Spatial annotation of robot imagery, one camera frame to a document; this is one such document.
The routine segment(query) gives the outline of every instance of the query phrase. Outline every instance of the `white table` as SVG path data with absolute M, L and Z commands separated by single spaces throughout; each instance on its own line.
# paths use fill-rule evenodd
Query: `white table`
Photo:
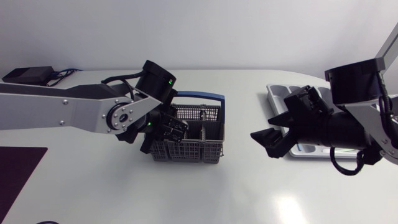
M 79 72 L 58 87 L 131 72 Z M 2 146 L 49 148 L 4 223 L 396 223 L 396 165 L 383 159 L 347 177 L 327 159 L 271 159 L 250 138 L 273 116 L 267 84 L 323 80 L 275 70 L 171 72 L 176 90 L 225 96 L 219 164 L 154 162 L 139 151 L 142 134 L 128 144 L 69 127 L 0 131 Z

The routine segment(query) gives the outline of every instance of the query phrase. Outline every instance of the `white plastic tray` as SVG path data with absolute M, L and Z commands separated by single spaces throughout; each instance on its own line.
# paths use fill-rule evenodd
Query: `white plastic tray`
M 302 86 L 295 85 L 275 85 L 268 84 L 268 100 L 271 104 L 272 110 L 275 115 L 281 114 L 287 111 L 287 107 L 284 102 L 284 98 L 291 94 L 294 90 L 300 88 Z M 314 86 L 318 90 L 318 94 L 321 98 L 332 107 L 335 112 L 340 111 L 332 101 L 331 91 L 326 86 Z M 285 134 L 289 131 L 288 128 L 281 128 L 282 134 Z M 357 150 L 354 149 L 341 149 L 336 148 L 335 157 L 336 158 L 348 158 L 355 159 Z M 325 146 L 312 146 L 312 145 L 304 145 L 297 144 L 291 150 L 290 154 L 295 157 L 322 157 L 322 158 L 330 158 L 330 148 Z

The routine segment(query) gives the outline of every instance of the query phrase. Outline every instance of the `blue basket handle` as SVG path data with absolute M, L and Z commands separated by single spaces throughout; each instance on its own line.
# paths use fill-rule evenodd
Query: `blue basket handle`
M 225 97 L 223 95 L 200 91 L 178 91 L 174 97 L 192 97 L 219 101 L 221 103 L 220 120 L 223 124 L 225 124 Z

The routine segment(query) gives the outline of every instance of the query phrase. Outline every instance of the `white wall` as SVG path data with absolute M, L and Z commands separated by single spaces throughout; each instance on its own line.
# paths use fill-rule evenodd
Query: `white wall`
M 16 67 L 271 68 L 323 77 L 373 58 L 398 22 L 381 0 L 2 0 L 0 76 Z M 398 65 L 386 75 L 398 93 Z

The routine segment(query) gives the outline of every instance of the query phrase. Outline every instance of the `black cable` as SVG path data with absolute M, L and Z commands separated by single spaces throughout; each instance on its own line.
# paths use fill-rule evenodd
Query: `black cable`
M 384 79 L 380 72 L 377 75 L 377 80 L 379 81 L 379 87 L 382 95 L 379 98 L 382 127 L 386 135 L 390 138 L 392 145 L 396 147 L 398 146 L 398 133 L 394 128 L 394 122 L 391 120 L 391 117 L 394 115 L 392 112 L 392 101 L 388 96 L 386 84 L 384 83 Z
M 39 222 L 37 224 L 59 224 L 59 223 L 57 223 L 55 221 L 43 221 L 43 222 Z
M 334 165 L 334 167 L 336 167 L 336 169 L 344 175 L 356 175 L 361 171 L 361 169 L 364 165 L 363 151 L 359 151 L 356 155 L 355 170 L 348 170 L 348 169 L 345 169 L 344 167 L 341 167 L 339 164 L 337 164 L 336 158 L 335 158 L 335 148 L 334 147 L 330 148 L 330 160 L 331 160 L 331 163 Z
M 120 80 L 120 81 L 122 81 L 124 84 L 126 84 L 127 88 L 129 88 L 130 98 L 133 100 L 134 99 L 134 94 L 132 92 L 131 85 L 126 80 Z
M 146 74 L 145 71 L 141 71 L 139 73 L 136 74 L 130 74 L 130 75 L 119 75 L 119 76 L 115 76 L 115 77 L 109 77 L 106 78 L 105 80 L 102 80 L 101 83 L 103 84 L 107 84 L 116 80 L 128 80 L 128 79 L 132 79 L 132 78 L 138 78 L 141 76 L 144 76 Z
M 53 78 L 53 79 L 57 79 L 57 78 L 58 78 L 58 80 L 57 80 L 55 83 L 47 84 L 47 86 L 48 86 L 48 87 L 53 87 L 53 86 L 55 86 L 56 84 L 58 84 L 58 83 L 60 83 L 62 80 L 64 80 L 66 77 L 69 77 L 69 76 L 70 76 L 71 74 L 73 74 L 75 71 L 81 71 L 81 70 L 73 68 L 73 69 L 65 69 L 65 70 L 62 70 L 61 72 L 55 72 L 55 73 L 54 73 L 54 74 L 55 74 L 55 78 Z

